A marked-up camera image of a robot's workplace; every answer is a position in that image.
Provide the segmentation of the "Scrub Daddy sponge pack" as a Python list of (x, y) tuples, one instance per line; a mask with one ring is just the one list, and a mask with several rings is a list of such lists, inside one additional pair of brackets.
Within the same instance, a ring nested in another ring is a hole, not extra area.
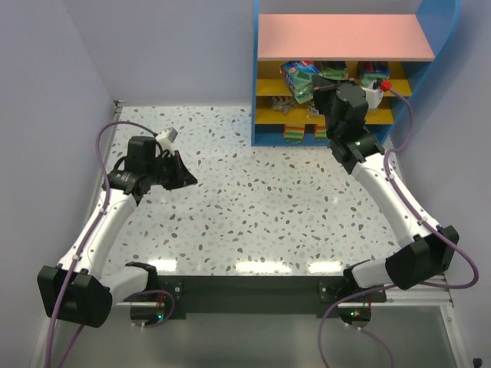
[(325, 125), (315, 125), (314, 126), (314, 137), (316, 141), (327, 142), (327, 128)]
[(283, 137), (291, 143), (301, 143), (305, 137), (305, 125), (284, 125)]

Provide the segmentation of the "grey mesh sponge pack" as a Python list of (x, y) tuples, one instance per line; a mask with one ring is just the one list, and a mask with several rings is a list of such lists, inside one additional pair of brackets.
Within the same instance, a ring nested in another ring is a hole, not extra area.
[(380, 100), (370, 100), (368, 102), (367, 117), (371, 117), (377, 113), (380, 113), (383, 110), (383, 108), (384, 108), (383, 97)]

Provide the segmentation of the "pink striped sponge pack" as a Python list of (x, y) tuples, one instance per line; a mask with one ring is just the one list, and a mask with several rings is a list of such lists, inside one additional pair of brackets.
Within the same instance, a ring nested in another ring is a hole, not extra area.
[(314, 103), (313, 100), (310, 100), (309, 101), (308, 107), (307, 107), (307, 111), (308, 111), (308, 117), (309, 118), (314, 118), (314, 117), (320, 117), (321, 116), (321, 113), (315, 107), (315, 103)]
[(287, 115), (290, 110), (297, 104), (294, 97), (291, 96), (270, 96), (269, 107), (271, 110)]

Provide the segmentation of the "Vileda sponge pack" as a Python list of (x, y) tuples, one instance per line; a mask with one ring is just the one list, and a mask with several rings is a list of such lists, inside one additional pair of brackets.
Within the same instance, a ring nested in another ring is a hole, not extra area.
[(317, 66), (323, 77), (332, 80), (349, 79), (348, 66), (345, 61), (318, 61)]
[(387, 61), (360, 61), (358, 80), (362, 87), (369, 87), (374, 81), (390, 79), (390, 65)]
[(311, 61), (289, 61), (280, 65), (285, 86), (298, 104), (313, 98), (312, 77), (320, 75), (320, 70)]

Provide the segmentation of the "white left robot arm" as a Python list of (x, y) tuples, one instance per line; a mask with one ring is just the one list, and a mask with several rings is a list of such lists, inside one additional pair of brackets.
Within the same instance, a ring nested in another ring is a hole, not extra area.
[(102, 271), (120, 230), (152, 186), (171, 191), (197, 183), (173, 148), (176, 136), (169, 128), (129, 139), (126, 156), (114, 164), (76, 242), (56, 266), (44, 266), (38, 273), (48, 317), (100, 327), (115, 304), (158, 289), (157, 269), (150, 264), (131, 261), (114, 277), (104, 278)]

